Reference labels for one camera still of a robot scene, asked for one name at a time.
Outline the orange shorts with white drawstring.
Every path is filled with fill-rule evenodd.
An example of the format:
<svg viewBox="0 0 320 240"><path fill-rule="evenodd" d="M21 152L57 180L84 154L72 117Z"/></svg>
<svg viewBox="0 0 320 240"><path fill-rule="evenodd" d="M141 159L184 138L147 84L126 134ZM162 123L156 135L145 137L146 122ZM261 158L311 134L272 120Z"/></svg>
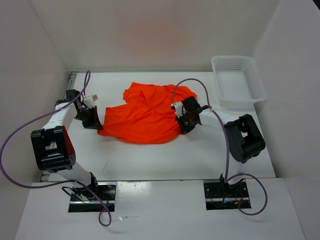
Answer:
<svg viewBox="0 0 320 240"><path fill-rule="evenodd" d="M197 94L187 86L132 82L123 92L125 104L105 109L103 129L97 134L130 144L168 143L181 134L172 100L191 96Z"/></svg>

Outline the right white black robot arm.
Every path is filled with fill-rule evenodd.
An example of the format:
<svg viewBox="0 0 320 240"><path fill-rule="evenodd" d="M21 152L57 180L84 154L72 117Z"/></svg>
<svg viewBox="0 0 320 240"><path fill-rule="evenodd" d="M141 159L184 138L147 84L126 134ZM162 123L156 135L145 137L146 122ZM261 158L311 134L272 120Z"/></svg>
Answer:
<svg viewBox="0 0 320 240"><path fill-rule="evenodd" d="M208 105L200 106L191 96L171 104L180 132L185 135L196 125L221 130L226 139L226 165L219 177L219 191L230 197L237 191L245 173L248 160L257 157L265 148L265 140L253 117L237 116L223 111L214 111Z"/></svg>

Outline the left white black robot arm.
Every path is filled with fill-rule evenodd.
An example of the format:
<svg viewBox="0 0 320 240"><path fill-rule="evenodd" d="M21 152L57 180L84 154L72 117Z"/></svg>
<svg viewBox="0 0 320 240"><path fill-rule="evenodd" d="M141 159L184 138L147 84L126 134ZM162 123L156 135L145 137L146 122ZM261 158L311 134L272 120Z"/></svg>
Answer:
<svg viewBox="0 0 320 240"><path fill-rule="evenodd" d="M49 121L30 135L37 167L71 181L74 194L88 200L101 195L100 187L94 174L77 163L68 128L73 120L78 120L84 129L102 130L95 105L97 99L96 95L85 96L78 90L67 90L66 97L55 103Z"/></svg>

